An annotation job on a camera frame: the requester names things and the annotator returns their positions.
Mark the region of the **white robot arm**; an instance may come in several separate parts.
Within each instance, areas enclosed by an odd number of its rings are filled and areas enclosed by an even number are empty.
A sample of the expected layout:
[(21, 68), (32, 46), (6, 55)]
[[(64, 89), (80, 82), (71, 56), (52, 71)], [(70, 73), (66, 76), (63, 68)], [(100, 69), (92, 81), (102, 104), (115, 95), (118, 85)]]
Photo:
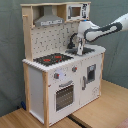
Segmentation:
[(85, 42), (93, 42), (102, 36), (125, 30), (128, 30), (128, 13), (103, 27), (95, 25), (90, 20), (82, 20), (78, 26), (79, 45), (77, 54), (82, 54)]

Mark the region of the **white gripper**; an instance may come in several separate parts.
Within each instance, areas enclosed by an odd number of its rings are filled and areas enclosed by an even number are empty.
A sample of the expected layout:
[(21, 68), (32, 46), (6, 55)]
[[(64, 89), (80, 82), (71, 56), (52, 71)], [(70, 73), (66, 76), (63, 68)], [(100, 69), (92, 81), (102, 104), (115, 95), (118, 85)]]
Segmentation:
[(83, 47), (85, 45), (85, 39), (84, 39), (83, 34), (81, 34), (81, 33), (77, 34), (77, 42), (79, 43), (78, 48), (77, 48), (77, 55), (82, 55), (83, 54), (82, 53), (83, 52)]

